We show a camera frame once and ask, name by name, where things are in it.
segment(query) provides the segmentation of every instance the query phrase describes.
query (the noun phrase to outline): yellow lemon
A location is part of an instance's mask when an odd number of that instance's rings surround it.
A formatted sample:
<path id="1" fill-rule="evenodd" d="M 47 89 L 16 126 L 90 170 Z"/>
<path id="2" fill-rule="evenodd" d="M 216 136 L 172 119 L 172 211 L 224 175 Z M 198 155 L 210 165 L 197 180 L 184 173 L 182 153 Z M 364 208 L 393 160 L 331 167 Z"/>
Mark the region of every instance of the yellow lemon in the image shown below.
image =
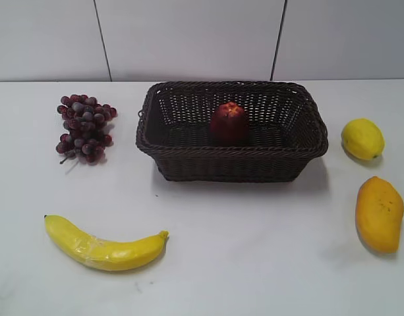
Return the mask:
<path id="1" fill-rule="evenodd" d="M 385 148 L 382 132 L 366 118 L 358 118 L 345 125 L 341 138 L 345 150 L 363 160 L 376 158 Z"/>

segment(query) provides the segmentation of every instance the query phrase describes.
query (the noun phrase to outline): red apple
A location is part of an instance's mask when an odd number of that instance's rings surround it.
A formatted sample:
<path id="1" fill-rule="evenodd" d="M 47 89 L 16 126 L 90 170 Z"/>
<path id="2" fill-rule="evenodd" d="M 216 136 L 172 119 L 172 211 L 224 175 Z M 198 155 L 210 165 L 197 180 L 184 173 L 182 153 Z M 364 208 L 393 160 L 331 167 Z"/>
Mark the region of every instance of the red apple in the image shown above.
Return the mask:
<path id="1" fill-rule="evenodd" d="M 248 115 L 235 102 L 222 104 L 212 115 L 209 131 L 218 145 L 245 145 L 248 142 Z"/>

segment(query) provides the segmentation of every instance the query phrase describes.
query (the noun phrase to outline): basket rim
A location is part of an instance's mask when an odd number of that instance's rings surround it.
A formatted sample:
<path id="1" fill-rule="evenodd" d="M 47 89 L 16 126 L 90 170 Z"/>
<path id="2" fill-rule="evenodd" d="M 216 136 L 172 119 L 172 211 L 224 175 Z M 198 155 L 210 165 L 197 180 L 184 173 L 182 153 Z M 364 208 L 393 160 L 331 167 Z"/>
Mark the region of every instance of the basket rim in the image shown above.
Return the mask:
<path id="1" fill-rule="evenodd" d="M 310 111 L 313 114 L 314 123 L 318 128 L 318 144 L 312 147 L 222 147 L 222 146 L 194 146 L 194 147 L 186 147 L 186 146 L 165 146 L 165 145 L 155 145 L 151 144 L 146 139 L 146 121 L 148 118 L 148 114 L 152 109 L 152 101 L 153 98 L 158 94 L 157 91 L 163 88 L 215 88 L 217 86 L 223 86 L 224 84 L 229 84 L 230 88 L 241 88 L 242 86 L 247 86 L 250 88 L 265 88 L 268 86 L 276 86 L 282 85 L 287 86 L 290 88 L 297 88 L 302 90 L 308 100 L 308 106 L 310 107 Z M 268 157 L 277 156 L 277 157 L 284 157 L 288 156 L 288 158 L 295 158 L 295 153 L 302 153 L 303 156 L 305 155 L 306 158 L 315 158 L 320 157 L 328 150 L 328 129 L 324 124 L 318 109 L 317 105 L 313 101 L 313 98 L 306 90 L 306 88 L 302 85 L 293 83 L 293 82 L 269 82 L 269 81 L 217 81 L 217 82 L 204 82 L 204 81 L 197 81 L 197 82 L 185 82 L 185 81 L 178 81 L 178 82 L 162 82 L 158 84 L 154 84 L 147 92 L 146 98 L 144 100 L 143 108 L 138 112 L 138 116 L 140 117 L 138 122 L 138 130 L 136 135 L 136 145 L 137 147 L 147 154 L 151 154 L 154 152 L 159 153 L 160 155 L 174 155 L 175 152 L 182 152 L 186 151 L 186 155 L 190 156 L 201 156 L 201 155 L 210 155 L 213 152 L 219 154 L 220 156 L 226 155 L 244 155 L 244 156 L 263 156 L 267 155 Z"/>

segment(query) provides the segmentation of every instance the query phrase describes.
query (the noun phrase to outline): grape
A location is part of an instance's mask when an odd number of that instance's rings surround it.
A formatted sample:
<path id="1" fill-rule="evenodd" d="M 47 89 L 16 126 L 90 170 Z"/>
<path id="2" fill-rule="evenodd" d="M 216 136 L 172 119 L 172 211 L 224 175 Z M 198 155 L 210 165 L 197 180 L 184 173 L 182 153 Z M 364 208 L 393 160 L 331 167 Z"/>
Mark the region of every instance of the grape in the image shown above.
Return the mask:
<path id="1" fill-rule="evenodd" d="M 65 120 L 65 121 L 64 121 L 63 127 L 64 127 L 66 130 L 69 130 L 69 129 L 70 129 L 69 120 Z"/>
<path id="2" fill-rule="evenodd" d="M 105 135 L 103 137 L 103 144 L 105 146 L 109 146 L 109 145 L 111 145 L 111 143 L 112 143 L 112 137 L 110 135 Z"/>
<path id="3" fill-rule="evenodd" d="M 64 137 L 64 142 L 66 143 L 73 143 L 73 138 L 71 137 L 71 135 L 67 135 Z"/>
<path id="4" fill-rule="evenodd" d="M 82 151 L 83 154 L 85 155 L 90 155 L 93 152 L 94 148 L 93 146 L 89 145 L 89 144 L 85 144 L 82 146 Z"/>
<path id="5" fill-rule="evenodd" d="M 69 121 L 69 126 L 72 130 L 79 130 L 81 127 L 80 122 L 75 119 Z"/>
<path id="6" fill-rule="evenodd" d="M 111 114 L 111 117 L 117 117 L 117 109 L 112 107 L 109 109 L 109 114 Z"/>
<path id="7" fill-rule="evenodd" d="M 82 94 L 81 96 L 80 96 L 80 102 L 81 103 L 84 103 L 84 100 L 86 100 L 88 98 L 88 96 L 86 95 L 86 94 Z"/>
<path id="8" fill-rule="evenodd" d="M 94 115 L 91 112 L 85 112 L 83 113 L 82 118 L 84 118 L 88 122 L 92 122 L 94 119 Z"/>
<path id="9" fill-rule="evenodd" d="M 59 142 L 57 146 L 55 146 L 55 150 L 57 151 L 57 153 L 64 153 L 64 147 L 63 147 L 63 143 Z"/>
<path id="10" fill-rule="evenodd" d="M 82 137 L 83 137 L 85 140 L 88 140 L 89 138 L 92 137 L 92 133 L 91 133 L 91 132 L 84 132 L 84 133 L 82 134 Z"/>
<path id="11" fill-rule="evenodd" d="M 97 113 L 94 115 L 94 120 L 95 120 L 95 123 L 103 123 L 103 122 L 105 122 L 105 116 L 100 113 Z"/>
<path id="12" fill-rule="evenodd" d="M 95 155 L 96 160 L 101 159 L 103 156 L 103 148 L 101 146 L 95 147 L 94 155 Z"/>
<path id="13" fill-rule="evenodd" d="M 103 114 L 103 107 L 96 107 L 95 113 Z"/>
<path id="14" fill-rule="evenodd" d="M 70 136 L 72 139 L 76 140 L 77 138 L 82 137 L 82 133 L 79 130 L 71 130 L 70 131 Z"/>
<path id="15" fill-rule="evenodd" d="M 107 126 L 107 123 L 106 123 L 106 122 L 96 123 L 96 128 L 97 128 L 98 130 L 103 129 L 105 126 Z"/>
<path id="16" fill-rule="evenodd" d="M 90 131 L 90 123 L 89 122 L 81 122 L 82 127 L 80 128 L 82 132 L 88 132 Z"/>
<path id="17" fill-rule="evenodd" d="M 109 114 L 109 112 L 104 112 L 104 113 L 103 113 L 103 117 L 105 117 L 105 120 L 106 120 L 107 122 L 109 122 L 109 121 L 112 120 L 111 114 Z"/>
<path id="18" fill-rule="evenodd" d="M 81 104 L 80 102 L 74 102 L 71 106 L 71 108 L 75 111 L 75 112 L 82 112 L 84 109 L 84 105 Z"/>
<path id="19" fill-rule="evenodd" d="M 64 105 L 59 105 L 59 106 L 57 106 L 57 112 L 59 113 L 59 114 L 63 114 L 63 113 L 65 113 L 65 111 L 67 111 L 67 107 L 65 107 Z"/>
<path id="20" fill-rule="evenodd" d="M 67 109 L 66 114 L 69 119 L 72 119 L 74 117 L 75 111 L 73 109 L 69 108 L 69 109 Z"/>
<path id="21" fill-rule="evenodd" d="M 55 148 L 66 156 L 60 163 L 70 157 L 85 157 L 89 163 L 99 161 L 105 147 L 112 144 L 112 137 L 105 135 L 103 128 L 117 117 L 116 108 L 109 104 L 100 105 L 95 97 L 86 94 L 63 96 L 61 103 L 57 112 L 69 134 L 62 134 Z"/>
<path id="22" fill-rule="evenodd" d="M 93 122 L 87 122 L 87 125 L 88 125 L 89 130 L 94 130 L 96 128 L 96 125 Z"/>
<path id="23" fill-rule="evenodd" d="M 87 161 L 88 163 L 94 163 L 94 162 L 96 161 L 95 155 L 93 155 L 93 154 L 87 155 L 87 156 L 86 156 L 86 161 Z"/>
<path id="24" fill-rule="evenodd" d="M 57 153 L 65 153 L 71 149 L 71 145 L 67 142 L 59 142 L 55 150 Z"/>
<path id="25" fill-rule="evenodd" d="M 95 140 L 94 138 L 90 138 L 90 139 L 87 141 L 87 144 L 91 145 L 92 147 L 96 147 L 96 146 L 99 145 L 98 141 Z"/>
<path id="26" fill-rule="evenodd" d="M 75 149 L 74 149 L 74 152 L 76 153 L 76 156 L 84 157 L 82 148 L 75 148 Z"/>
<path id="27" fill-rule="evenodd" d="M 85 141 L 84 141 L 83 138 L 77 138 L 77 139 L 74 141 L 74 146 L 77 147 L 77 148 L 82 148 L 83 145 L 84 145 L 84 143 L 85 143 Z"/>
<path id="28" fill-rule="evenodd" d="M 98 103 L 98 100 L 95 97 L 89 97 L 86 100 L 84 100 L 84 104 L 86 105 L 96 105 Z"/>
<path id="29" fill-rule="evenodd" d="M 65 152 L 64 154 L 66 155 L 67 158 L 76 157 L 76 153 L 74 150 L 69 150 L 69 151 Z"/>
<path id="30" fill-rule="evenodd" d="M 79 97 L 78 95 L 76 95 L 76 94 L 72 94 L 72 95 L 70 96 L 70 100 L 71 100 L 72 102 L 80 102 L 80 97 Z"/>
<path id="31" fill-rule="evenodd" d="M 94 108 L 91 107 L 90 105 L 85 105 L 84 106 L 84 112 L 91 112 L 93 114 Z"/>
<path id="32" fill-rule="evenodd" d="M 69 97 L 67 97 L 66 95 L 64 95 L 62 98 L 61 98 L 61 104 L 63 104 L 63 105 L 66 105 L 67 107 L 70 107 L 71 106 L 71 100 L 70 100 L 70 98 Z"/>

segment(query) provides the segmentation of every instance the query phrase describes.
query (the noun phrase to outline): banana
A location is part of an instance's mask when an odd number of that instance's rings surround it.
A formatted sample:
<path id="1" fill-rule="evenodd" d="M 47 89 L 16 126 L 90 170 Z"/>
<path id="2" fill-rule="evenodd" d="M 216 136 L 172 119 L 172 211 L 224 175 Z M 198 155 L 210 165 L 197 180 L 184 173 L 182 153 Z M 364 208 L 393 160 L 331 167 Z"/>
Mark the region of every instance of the banana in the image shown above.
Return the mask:
<path id="1" fill-rule="evenodd" d="M 123 271 L 141 267 L 154 260 L 163 250 L 168 232 L 135 242 L 110 242 L 96 238 L 78 229 L 58 215 L 45 215 L 49 237 L 70 257 L 85 266 Z"/>

